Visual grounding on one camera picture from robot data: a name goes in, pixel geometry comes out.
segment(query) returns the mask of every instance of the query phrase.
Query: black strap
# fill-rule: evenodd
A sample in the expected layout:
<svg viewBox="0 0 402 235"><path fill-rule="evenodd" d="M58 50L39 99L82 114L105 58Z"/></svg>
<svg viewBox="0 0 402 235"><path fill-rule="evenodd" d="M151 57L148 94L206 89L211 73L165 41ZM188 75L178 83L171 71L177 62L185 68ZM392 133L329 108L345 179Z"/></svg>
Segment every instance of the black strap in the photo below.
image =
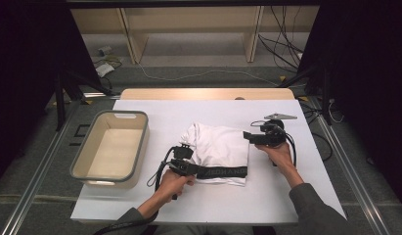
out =
<svg viewBox="0 0 402 235"><path fill-rule="evenodd" d="M198 169L197 178L198 179L228 178L228 177L245 178L247 174L248 170L246 166L239 166L239 167L200 166Z"/></svg>

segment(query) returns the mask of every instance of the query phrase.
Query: beige plastic bin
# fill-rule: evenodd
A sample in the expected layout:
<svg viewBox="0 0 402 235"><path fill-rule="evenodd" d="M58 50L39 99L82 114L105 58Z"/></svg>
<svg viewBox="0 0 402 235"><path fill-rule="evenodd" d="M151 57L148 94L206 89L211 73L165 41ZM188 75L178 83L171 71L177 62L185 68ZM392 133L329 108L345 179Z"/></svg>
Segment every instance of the beige plastic bin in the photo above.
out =
<svg viewBox="0 0 402 235"><path fill-rule="evenodd" d="M97 114L72 163L71 176L92 186L134 187L149 139L148 122L140 111Z"/></svg>

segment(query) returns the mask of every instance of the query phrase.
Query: white tabletop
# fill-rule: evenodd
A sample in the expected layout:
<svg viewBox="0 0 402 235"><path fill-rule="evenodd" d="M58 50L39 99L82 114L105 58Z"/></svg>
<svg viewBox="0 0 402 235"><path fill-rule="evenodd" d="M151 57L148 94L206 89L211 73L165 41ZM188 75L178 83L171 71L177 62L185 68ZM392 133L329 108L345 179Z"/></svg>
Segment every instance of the white tabletop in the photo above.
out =
<svg viewBox="0 0 402 235"><path fill-rule="evenodd" d="M117 220L139 207L154 192L146 185L160 161L181 134L198 121L262 133L251 127L274 113L297 116L283 120L295 142L297 170L322 200L344 215L333 185L316 148L302 110L295 100L273 101L133 101L118 100L114 110L143 111L149 117L150 139L138 184L132 189L94 188L84 185L71 215L83 222ZM176 201L163 206L155 223L210 223L271 225L295 223L297 215L289 198L290 187L264 152L249 145L246 186L199 184L186 186Z"/></svg>

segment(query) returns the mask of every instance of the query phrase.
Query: person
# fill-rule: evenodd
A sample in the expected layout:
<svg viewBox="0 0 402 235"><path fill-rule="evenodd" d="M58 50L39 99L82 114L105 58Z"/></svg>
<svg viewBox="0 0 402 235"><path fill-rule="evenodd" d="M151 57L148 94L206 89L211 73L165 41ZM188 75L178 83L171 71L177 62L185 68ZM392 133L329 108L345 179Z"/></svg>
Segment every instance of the person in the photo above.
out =
<svg viewBox="0 0 402 235"><path fill-rule="evenodd" d="M278 167L280 173L286 178L290 185L290 198L298 215L298 230L301 235L329 234L329 235L351 235L354 230L349 222L341 216L336 210L323 203L313 186L305 183L300 174L292 164L290 145L285 142L280 146L268 147L265 145L255 145L261 151L264 151L269 159ZM155 214L164 204L171 201L172 196L182 195L185 185L193 186L195 177L193 175L181 176L168 169L163 175L160 186L157 191L138 209L131 209L117 222L139 221L147 219ZM173 226L165 226L164 234L177 234L173 232ZM119 229L110 234L141 234L147 226L135 226ZM233 234L251 234L250 230L236 231Z"/></svg>

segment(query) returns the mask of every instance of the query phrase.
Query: dark gray sleeve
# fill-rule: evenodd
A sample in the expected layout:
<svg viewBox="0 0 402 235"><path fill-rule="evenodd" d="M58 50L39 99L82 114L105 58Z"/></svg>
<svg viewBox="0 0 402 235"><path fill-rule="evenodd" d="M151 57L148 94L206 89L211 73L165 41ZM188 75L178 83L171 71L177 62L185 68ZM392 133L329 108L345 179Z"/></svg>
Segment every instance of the dark gray sleeve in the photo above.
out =
<svg viewBox="0 0 402 235"><path fill-rule="evenodd" d="M290 191L290 198L298 214L298 228L301 235L354 234L347 220L323 203L311 184L303 183L295 186Z"/></svg>
<svg viewBox="0 0 402 235"><path fill-rule="evenodd" d="M144 218L142 215L137 211L135 208L130 209L128 212L126 212L118 221L115 222L115 224L119 223L124 223L124 222L132 222L132 221L141 221ZM145 225L137 225L133 227L127 227L127 228L121 228L118 230L115 230L110 233L110 235L125 235L125 234L132 234L132 235L138 235L142 234L143 231L145 231L147 228L147 224Z"/></svg>

